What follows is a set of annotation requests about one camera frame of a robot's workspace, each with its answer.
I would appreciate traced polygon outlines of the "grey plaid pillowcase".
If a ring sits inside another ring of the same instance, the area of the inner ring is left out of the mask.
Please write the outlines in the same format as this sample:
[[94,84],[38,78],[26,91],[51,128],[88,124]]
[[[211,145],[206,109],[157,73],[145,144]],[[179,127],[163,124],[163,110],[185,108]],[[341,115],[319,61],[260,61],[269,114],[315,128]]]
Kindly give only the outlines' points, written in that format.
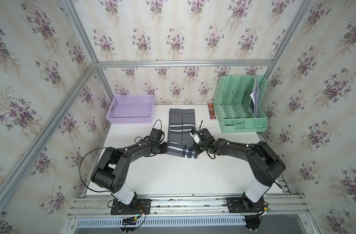
[[194,109],[170,109],[167,155],[197,159],[198,155],[193,148],[194,141],[190,135],[195,126]]

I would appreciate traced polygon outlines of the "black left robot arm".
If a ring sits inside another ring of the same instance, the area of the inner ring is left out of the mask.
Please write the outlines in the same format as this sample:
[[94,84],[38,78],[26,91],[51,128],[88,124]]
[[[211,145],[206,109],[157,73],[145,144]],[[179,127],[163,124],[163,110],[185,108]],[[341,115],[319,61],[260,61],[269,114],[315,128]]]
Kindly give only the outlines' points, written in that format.
[[91,182],[110,192],[121,204],[135,206],[137,194],[126,185],[130,164],[142,157],[165,154],[167,149],[167,142],[145,139],[124,148],[108,147],[91,174]]

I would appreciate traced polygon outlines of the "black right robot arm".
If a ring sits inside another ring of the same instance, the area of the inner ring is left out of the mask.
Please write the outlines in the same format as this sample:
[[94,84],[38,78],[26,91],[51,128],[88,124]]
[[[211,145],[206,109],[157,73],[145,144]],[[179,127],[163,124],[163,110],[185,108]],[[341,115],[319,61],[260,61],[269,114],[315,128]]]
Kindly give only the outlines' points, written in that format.
[[193,141],[197,154],[202,152],[213,154],[213,159],[216,156],[230,156],[249,164],[254,178],[240,200],[242,208],[248,212],[262,204],[264,194],[286,169],[282,159],[264,141],[257,144],[244,144],[223,138],[214,139],[212,136],[205,137],[203,134],[194,134]]

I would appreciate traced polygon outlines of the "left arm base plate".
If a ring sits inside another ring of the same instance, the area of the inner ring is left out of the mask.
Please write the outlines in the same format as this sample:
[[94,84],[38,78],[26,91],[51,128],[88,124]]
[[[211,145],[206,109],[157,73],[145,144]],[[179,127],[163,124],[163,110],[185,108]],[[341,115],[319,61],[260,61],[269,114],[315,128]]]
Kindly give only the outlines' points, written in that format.
[[114,199],[111,205],[111,215],[149,215],[151,210],[151,199],[133,200],[129,205],[125,205]]

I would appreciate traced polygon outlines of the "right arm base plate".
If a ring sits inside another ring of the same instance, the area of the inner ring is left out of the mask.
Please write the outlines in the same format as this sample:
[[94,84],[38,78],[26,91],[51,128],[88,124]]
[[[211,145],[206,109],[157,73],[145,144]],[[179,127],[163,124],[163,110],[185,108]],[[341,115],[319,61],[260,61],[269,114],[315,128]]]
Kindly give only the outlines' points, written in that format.
[[229,213],[262,213],[268,207],[268,203],[260,198],[258,202],[253,203],[246,197],[225,198],[225,205]]

